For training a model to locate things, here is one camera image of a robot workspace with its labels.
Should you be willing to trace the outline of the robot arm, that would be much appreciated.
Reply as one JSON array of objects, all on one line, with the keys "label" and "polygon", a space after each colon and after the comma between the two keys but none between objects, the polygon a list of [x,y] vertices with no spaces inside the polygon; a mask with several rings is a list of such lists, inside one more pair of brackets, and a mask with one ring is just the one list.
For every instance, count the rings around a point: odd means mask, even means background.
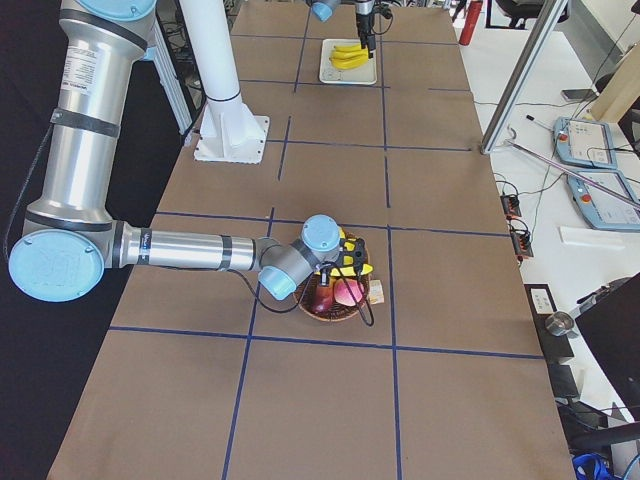
[{"label": "robot arm", "polygon": [[[355,22],[358,38],[361,46],[367,51],[369,57],[373,56],[376,49],[374,29],[375,1],[355,0]],[[306,5],[314,16],[321,22],[326,22],[341,5],[340,0],[307,0]]]},{"label": "robot arm", "polygon": [[64,302],[87,294],[108,268],[254,271],[282,300],[341,252],[340,229],[325,215],[308,219],[290,244],[264,237],[136,228],[106,210],[133,64],[156,22],[152,1],[65,1],[59,23],[68,38],[40,198],[25,212],[22,237],[8,257],[14,284],[27,295]]}]

